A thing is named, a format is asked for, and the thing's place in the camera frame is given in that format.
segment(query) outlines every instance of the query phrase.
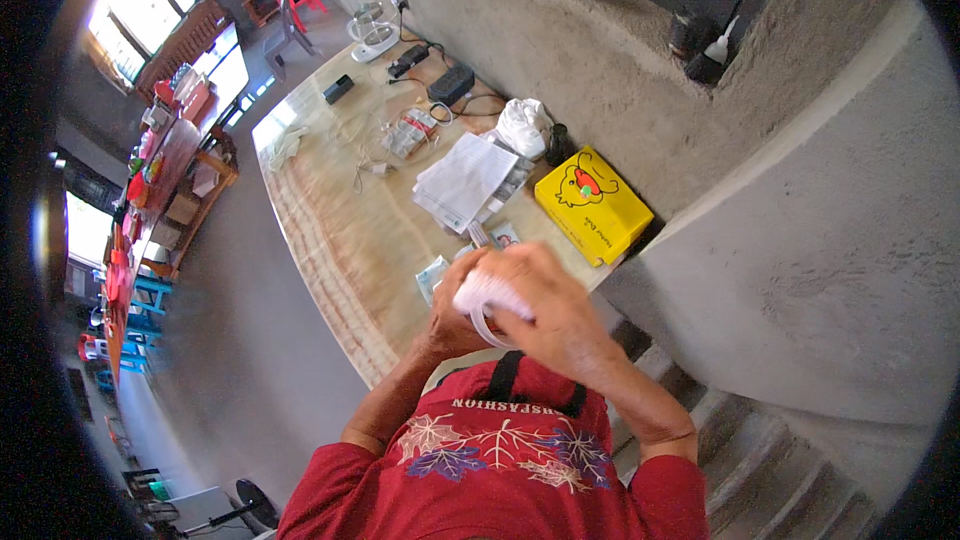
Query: black strap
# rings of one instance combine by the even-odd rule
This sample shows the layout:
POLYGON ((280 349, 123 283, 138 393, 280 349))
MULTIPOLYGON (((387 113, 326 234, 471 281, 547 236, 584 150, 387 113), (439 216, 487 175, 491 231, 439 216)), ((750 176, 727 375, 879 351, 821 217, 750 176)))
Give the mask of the black strap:
POLYGON ((482 400, 511 403, 514 394, 514 380, 521 366, 523 351, 510 351, 500 357, 489 377, 489 385, 482 400))
MULTIPOLYGON (((493 367, 493 373, 489 377, 489 385, 484 392, 481 392, 477 400, 496 401, 499 403, 527 403, 529 398, 524 394, 514 394, 514 381, 517 379, 517 372, 520 370, 523 351, 510 351, 500 357, 493 367)), ((587 388, 582 383, 573 386, 573 396, 564 405, 557 408, 557 411, 576 419, 587 400, 587 388)))

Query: concrete floor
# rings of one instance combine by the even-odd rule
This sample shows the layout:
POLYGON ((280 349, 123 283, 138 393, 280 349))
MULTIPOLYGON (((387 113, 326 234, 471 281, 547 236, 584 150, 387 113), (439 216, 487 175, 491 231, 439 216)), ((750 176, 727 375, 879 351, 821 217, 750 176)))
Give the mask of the concrete floor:
MULTIPOLYGON (((309 38, 326 56, 350 43, 348 20, 334 7, 305 17, 309 38)), ((277 29, 257 30, 244 48, 251 91, 271 75, 263 39, 277 29)), ((367 392, 294 265, 254 152, 252 128, 327 60, 295 44, 284 57, 286 82, 273 83, 230 132, 240 177, 183 260, 147 376, 161 411, 153 422, 162 427, 165 417, 189 462, 167 455, 165 467, 192 469, 191 477, 180 476, 189 482, 181 489, 199 483, 233 493, 237 479, 249 478, 280 507, 313 451, 337 441, 367 392)), ((162 444, 138 450, 164 451, 162 444)))

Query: yellow box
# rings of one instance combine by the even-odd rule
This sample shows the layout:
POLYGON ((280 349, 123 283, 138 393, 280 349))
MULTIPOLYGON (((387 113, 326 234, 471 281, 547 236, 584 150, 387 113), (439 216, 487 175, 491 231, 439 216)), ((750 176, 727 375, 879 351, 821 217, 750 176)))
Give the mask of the yellow box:
POLYGON ((612 264, 654 213, 589 146, 536 183, 536 203, 595 268, 612 264))

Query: black power strip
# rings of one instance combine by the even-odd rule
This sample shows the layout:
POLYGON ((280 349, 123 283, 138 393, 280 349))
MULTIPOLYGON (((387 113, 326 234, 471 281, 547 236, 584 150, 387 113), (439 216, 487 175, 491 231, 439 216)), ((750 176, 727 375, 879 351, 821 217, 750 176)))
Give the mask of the black power strip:
POLYGON ((390 66, 387 67, 387 73, 390 74, 391 78, 397 79, 409 72, 410 68, 417 65, 428 56, 430 56, 430 48, 422 44, 417 44, 401 54, 400 58, 393 61, 390 66))

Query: plastic bag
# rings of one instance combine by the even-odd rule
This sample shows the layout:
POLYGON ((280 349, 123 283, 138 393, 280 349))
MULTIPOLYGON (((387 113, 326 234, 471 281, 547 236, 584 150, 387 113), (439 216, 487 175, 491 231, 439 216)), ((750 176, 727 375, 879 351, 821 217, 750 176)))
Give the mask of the plastic bag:
POLYGON ((546 114, 544 103, 535 98, 507 102, 496 123, 504 142, 518 154, 536 161, 546 151, 553 121, 546 114))

